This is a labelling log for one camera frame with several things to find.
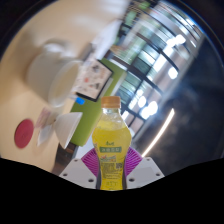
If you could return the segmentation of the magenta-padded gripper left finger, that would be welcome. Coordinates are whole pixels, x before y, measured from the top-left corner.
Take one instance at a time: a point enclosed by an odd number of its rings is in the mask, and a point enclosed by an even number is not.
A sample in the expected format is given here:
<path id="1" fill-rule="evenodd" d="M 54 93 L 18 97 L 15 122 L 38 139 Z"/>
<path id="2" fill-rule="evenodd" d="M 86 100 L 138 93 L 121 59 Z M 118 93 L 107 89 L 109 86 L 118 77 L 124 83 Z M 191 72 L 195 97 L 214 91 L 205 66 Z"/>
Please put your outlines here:
<path id="1" fill-rule="evenodd" d="M 60 177 L 78 186 L 95 189 L 100 166 L 95 149 L 91 149 L 81 159 L 73 159 L 62 171 Z"/>

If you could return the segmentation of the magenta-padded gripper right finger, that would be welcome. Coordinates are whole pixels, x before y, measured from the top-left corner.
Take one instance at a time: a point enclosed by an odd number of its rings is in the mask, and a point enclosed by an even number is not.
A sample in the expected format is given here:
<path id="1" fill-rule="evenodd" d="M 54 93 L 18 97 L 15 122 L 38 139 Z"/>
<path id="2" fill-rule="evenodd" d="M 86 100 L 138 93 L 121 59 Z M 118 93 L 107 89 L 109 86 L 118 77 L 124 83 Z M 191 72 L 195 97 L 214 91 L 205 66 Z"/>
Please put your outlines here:
<path id="1" fill-rule="evenodd" d="M 124 176 L 127 189 L 140 188 L 164 177 L 151 157 L 142 157 L 129 148 L 124 162 Z"/>

